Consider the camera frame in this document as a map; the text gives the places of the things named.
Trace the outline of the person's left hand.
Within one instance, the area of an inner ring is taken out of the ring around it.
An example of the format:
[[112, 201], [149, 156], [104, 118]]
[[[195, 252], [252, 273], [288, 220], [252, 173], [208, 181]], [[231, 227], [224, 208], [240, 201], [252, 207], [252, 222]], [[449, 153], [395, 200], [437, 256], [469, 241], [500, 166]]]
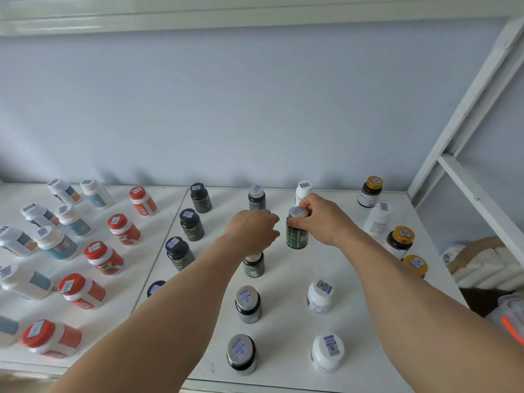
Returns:
[[225, 229], [223, 236], [243, 257], [263, 252], [260, 249], [261, 213], [271, 211], [240, 211], [233, 216]]

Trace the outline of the person's right hand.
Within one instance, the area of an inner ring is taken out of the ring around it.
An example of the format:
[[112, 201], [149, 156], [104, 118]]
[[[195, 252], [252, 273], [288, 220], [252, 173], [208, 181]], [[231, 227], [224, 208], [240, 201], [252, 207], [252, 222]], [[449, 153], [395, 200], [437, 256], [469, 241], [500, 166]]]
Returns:
[[325, 245], [341, 249], [345, 242], [355, 238], [360, 231], [335, 202], [317, 194], [308, 195], [299, 206], [308, 211], [308, 216], [290, 219], [288, 226], [308, 231]]

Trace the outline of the white metal shelf frame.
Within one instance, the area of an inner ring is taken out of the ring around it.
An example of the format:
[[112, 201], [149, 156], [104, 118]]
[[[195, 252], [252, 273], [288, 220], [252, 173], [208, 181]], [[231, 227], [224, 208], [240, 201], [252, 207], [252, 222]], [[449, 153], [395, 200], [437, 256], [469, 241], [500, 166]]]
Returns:
[[447, 174], [524, 267], [524, 233], [459, 163], [457, 156], [524, 63], [524, 12], [509, 18], [486, 61], [429, 152], [407, 194], [417, 210]]

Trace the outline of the red-capped orange label bottle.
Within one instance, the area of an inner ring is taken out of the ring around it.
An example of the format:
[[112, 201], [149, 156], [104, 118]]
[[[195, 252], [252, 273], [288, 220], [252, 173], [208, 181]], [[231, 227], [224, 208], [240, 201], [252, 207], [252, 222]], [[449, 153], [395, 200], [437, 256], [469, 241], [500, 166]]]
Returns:
[[62, 278], [58, 284], [58, 291], [65, 300], [82, 310], [99, 308], [107, 295], [104, 287], [80, 273], [71, 273]]
[[30, 324], [23, 332], [21, 340], [32, 353], [64, 359], [77, 353], [82, 337], [80, 329], [62, 322], [42, 319]]
[[108, 219], [107, 225], [111, 233], [123, 246], [133, 246], [141, 240], [140, 230], [123, 213], [112, 215]]
[[101, 240], [88, 244], [84, 256], [92, 266], [106, 276], [114, 276], [124, 267], [123, 257]]
[[139, 215], [150, 217], [157, 212], [158, 207], [155, 201], [143, 186], [131, 188], [129, 196]]

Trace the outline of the white shelf board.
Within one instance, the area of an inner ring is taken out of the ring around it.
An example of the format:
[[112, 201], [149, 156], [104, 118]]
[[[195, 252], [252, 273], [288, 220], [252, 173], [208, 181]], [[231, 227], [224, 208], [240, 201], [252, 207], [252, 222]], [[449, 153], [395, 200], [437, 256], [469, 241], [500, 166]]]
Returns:
[[522, 14], [524, 0], [0, 0], [0, 37]]

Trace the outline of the white folded cloth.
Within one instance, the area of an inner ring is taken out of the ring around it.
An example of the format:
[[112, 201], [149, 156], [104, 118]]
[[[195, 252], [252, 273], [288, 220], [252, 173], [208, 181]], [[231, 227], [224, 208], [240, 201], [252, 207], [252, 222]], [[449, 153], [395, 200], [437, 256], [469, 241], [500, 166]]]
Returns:
[[524, 267], [507, 248], [487, 249], [453, 278], [461, 289], [515, 291], [524, 288]]

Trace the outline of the person's left forearm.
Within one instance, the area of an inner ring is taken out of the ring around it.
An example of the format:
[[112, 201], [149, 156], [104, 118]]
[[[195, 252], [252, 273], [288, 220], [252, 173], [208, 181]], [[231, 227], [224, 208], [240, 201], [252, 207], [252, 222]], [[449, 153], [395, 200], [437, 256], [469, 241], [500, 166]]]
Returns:
[[226, 288], [251, 252], [225, 234], [94, 344], [49, 393], [178, 391], [213, 335]]

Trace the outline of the white bottle grey orange label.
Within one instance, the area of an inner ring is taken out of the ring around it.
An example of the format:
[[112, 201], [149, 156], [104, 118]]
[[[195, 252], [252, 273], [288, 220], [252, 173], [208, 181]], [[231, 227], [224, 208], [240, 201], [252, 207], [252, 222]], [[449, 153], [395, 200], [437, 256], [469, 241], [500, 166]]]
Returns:
[[23, 324], [0, 314], [0, 350], [14, 345], [23, 332]]
[[0, 288], [27, 300], [42, 300], [52, 288], [52, 280], [29, 266], [10, 264], [0, 269]]
[[68, 182], [56, 178], [47, 183], [47, 188], [62, 203], [75, 206], [82, 201], [82, 196]]
[[55, 226], [56, 228], [60, 228], [62, 226], [59, 218], [52, 211], [38, 203], [31, 203], [22, 207], [20, 213], [25, 220], [39, 228], [45, 226]]
[[30, 257], [40, 250], [28, 234], [9, 225], [0, 227], [0, 247], [19, 258]]

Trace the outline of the small white jar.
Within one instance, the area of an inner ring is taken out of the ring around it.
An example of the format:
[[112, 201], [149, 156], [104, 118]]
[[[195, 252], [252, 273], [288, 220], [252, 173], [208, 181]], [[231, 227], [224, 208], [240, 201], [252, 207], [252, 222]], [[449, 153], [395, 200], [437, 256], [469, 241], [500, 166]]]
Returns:
[[451, 263], [456, 256], [466, 247], [464, 244], [453, 244], [448, 249], [442, 252], [441, 259], [448, 265]]

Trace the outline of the white-capped blue label bottle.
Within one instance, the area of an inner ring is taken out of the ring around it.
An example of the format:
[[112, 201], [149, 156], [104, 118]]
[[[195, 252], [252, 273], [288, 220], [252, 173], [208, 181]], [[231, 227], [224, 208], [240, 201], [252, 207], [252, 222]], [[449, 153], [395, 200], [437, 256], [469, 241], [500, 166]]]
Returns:
[[76, 237], [88, 237], [94, 232], [94, 229], [73, 205], [62, 205], [56, 210], [55, 214], [59, 222]]
[[69, 261], [78, 255], [78, 244], [68, 235], [52, 226], [36, 231], [35, 241], [40, 250], [58, 261]]
[[80, 182], [80, 187], [86, 198], [97, 209], [107, 209], [114, 204], [113, 198], [107, 189], [96, 179], [85, 179]]

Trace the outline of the brown curved wooden piece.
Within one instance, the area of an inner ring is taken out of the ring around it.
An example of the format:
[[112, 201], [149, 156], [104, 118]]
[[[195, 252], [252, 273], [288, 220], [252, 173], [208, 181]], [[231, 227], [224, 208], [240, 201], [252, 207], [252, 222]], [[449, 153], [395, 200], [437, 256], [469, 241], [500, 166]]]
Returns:
[[480, 253], [488, 249], [506, 248], [505, 243], [498, 236], [490, 236], [467, 244], [455, 258], [447, 265], [451, 275], [468, 264]]

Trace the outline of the green bottle with silver cap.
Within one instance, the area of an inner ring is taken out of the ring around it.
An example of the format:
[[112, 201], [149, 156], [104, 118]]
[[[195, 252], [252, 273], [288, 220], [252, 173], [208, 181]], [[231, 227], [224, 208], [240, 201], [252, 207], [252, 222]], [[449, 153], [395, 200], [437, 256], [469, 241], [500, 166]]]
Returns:
[[248, 193], [249, 210], [265, 210], [266, 194], [264, 187], [261, 185], [252, 185]]
[[[301, 206], [292, 206], [288, 211], [286, 220], [291, 218], [306, 218], [309, 216], [309, 211]], [[300, 250], [304, 249], [308, 244], [302, 243], [302, 230], [287, 225], [286, 227], [286, 243], [288, 247]]]
[[244, 258], [242, 264], [246, 276], [250, 278], [261, 277], [265, 272], [264, 253], [249, 255]]
[[258, 350], [254, 340], [246, 334], [234, 335], [227, 344], [229, 366], [240, 376], [251, 375], [258, 365]]
[[261, 318], [261, 298], [251, 285], [241, 286], [235, 296], [235, 308], [245, 324], [254, 324]]

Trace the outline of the clear plastic container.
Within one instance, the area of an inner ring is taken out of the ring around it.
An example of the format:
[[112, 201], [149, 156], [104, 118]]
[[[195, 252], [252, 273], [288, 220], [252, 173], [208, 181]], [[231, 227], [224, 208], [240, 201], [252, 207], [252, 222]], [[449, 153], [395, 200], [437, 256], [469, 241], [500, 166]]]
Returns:
[[498, 306], [486, 319], [524, 346], [524, 293], [517, 292], [498, 298]]

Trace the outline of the person's right forearm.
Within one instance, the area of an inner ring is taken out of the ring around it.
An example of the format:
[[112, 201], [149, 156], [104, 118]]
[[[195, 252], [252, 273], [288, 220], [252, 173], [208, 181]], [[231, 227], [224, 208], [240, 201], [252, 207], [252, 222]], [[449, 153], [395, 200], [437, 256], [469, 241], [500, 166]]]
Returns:
[[355, 268], [388, 359], [416, 393], [524, 393], [524, 347], [431, 286], [359, 228], [337, 247]]

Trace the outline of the white bottle with white cap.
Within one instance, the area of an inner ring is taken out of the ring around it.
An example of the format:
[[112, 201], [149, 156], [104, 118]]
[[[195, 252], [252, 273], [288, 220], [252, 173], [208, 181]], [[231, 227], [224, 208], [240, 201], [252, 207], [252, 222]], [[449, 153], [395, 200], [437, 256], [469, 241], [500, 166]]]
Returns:
[[295, 206], [299, 206], [300, 202], [314, 192], [313, 182], [310, 180], [301, 180], [296, 188]]
[[328, 332], [314, 338], [310, 358], [315, 370], [324, 374], [336, 372], [344, 360], [344, 355], [344, 343], [335, 333]]
[[370, 211], [363, 224], [363, 231], [377, 237], [384, 233], [392, 219], [394, 210], [388, 202], [378, 202]]
[[327, 313], [334, 303], [335, 287], [324, 278], [316, 278], [308, 287], [306, 304], [315, 314]]

